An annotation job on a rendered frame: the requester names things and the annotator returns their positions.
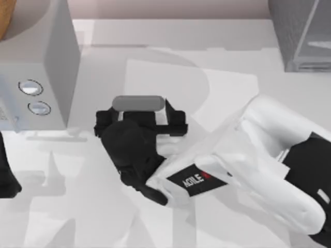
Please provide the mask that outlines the pale grey rounded box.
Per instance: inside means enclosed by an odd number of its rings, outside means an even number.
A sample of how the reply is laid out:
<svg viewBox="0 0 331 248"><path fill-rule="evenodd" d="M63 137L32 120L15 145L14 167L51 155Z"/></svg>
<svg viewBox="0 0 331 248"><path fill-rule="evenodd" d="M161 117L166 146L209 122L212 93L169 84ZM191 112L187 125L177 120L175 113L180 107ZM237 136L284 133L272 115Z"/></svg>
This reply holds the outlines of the pale grey rounded box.
<svg viewBox="0 0 331 248"><path fill-rule="evenodd" d="M159 111L165 106L165 99L161 96L117 96L112 106L117 111Z"/></svg>

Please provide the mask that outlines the small round microwave knob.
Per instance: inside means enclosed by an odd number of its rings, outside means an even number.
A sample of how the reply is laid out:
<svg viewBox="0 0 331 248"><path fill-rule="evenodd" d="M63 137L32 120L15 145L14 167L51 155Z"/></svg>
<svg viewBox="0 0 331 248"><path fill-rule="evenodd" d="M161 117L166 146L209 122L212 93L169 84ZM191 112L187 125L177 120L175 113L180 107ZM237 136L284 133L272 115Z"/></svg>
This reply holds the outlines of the small round microwave knob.
<svg viewBox="0 0 331 248"><path fill-rule="evenodd" d="M51 107L47 103L42 101L29 103L27 105L27 108L31 113L39 116L45 116L50 114L51 112Z"/></svg>

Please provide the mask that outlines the large round microwave knob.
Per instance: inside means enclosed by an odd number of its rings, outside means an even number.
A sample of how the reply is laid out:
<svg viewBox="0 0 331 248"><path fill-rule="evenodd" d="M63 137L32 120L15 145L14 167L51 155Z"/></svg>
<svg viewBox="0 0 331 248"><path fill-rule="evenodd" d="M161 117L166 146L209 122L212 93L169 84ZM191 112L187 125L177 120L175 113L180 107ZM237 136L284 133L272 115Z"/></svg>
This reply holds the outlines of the large round microwave knob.
<svg viewBox="0 0 331 248"><path fill-rule="evenodd" d="M28 96L38 96L43 93L43 86L35 80L25 80L18 83L21 92Z"/></svg>

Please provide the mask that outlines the pale microwave oven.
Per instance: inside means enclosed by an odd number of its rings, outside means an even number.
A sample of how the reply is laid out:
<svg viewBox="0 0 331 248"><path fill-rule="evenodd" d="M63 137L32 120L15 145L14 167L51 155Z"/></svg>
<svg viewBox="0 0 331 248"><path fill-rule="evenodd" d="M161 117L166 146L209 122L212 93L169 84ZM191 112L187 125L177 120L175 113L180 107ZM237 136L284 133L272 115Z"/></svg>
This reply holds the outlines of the pale microwave oven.
<svg viewBox="0 0 331 248"><path fill-rule="evenodd" d="M0 74L13 91L21 131L67 128L80 57L68 0L17 0L0 41ZM29 79L43 86L42 94L19 90L18 83ZM31 113L27 105L36 101L47 103L50 114ZM1 98L0 131L13 131Z"/></svg>

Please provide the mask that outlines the grey cabinet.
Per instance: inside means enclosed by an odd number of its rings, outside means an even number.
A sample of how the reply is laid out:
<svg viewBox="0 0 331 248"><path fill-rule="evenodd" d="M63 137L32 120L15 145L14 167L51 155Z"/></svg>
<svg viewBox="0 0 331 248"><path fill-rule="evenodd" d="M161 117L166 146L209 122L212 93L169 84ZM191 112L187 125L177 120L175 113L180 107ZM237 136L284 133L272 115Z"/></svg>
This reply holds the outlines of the grey cabinet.
<svg viewBox="0 0 331 248"><path fill-rule="evenodd" d="M331 73L331 0L268 0L285 72Z"/></svg>

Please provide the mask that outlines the pale blue microwave door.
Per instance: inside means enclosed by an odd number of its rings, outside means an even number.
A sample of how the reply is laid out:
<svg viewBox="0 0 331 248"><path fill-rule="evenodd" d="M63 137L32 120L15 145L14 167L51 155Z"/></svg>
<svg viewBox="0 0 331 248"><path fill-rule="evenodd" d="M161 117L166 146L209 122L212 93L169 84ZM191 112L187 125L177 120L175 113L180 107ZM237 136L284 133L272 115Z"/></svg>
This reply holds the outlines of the pale blue microwave door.
<svg viewBox="0 0 331 248"><path fill-rule="evenodd" d="M19 109L15 97L13 95L12 89L10 88L5 77L1 74L0 74L0 98L2 99L5 113L10 123L11 129L16 133L19 133L21 131L21 127L19 124L20 121Z"/></svg>

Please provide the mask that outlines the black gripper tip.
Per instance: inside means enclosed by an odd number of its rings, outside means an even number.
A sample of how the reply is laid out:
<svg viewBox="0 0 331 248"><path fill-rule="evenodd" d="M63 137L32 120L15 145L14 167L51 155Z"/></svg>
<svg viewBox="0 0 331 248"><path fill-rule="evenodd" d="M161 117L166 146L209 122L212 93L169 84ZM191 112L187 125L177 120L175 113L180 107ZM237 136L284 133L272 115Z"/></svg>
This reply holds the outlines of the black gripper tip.
<svg viewBox="0 0 331 248"><path fill-rule="evenodd" d="M10 168L3 135L0 132L0 199L14 198L21 191L22 187Z"/></svg>

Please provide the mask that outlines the brown wooden object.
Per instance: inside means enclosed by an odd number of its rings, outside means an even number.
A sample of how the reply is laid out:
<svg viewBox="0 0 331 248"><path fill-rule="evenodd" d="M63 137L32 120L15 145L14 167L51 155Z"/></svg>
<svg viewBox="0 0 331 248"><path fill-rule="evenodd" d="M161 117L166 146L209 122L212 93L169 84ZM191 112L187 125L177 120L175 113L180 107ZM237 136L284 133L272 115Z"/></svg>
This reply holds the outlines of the brown wooden object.
<svg viewBox="0 0 331 248"><path fill-rule="evenodd" d="M17 0L0 0L0 41L10 24Z"/></svg>

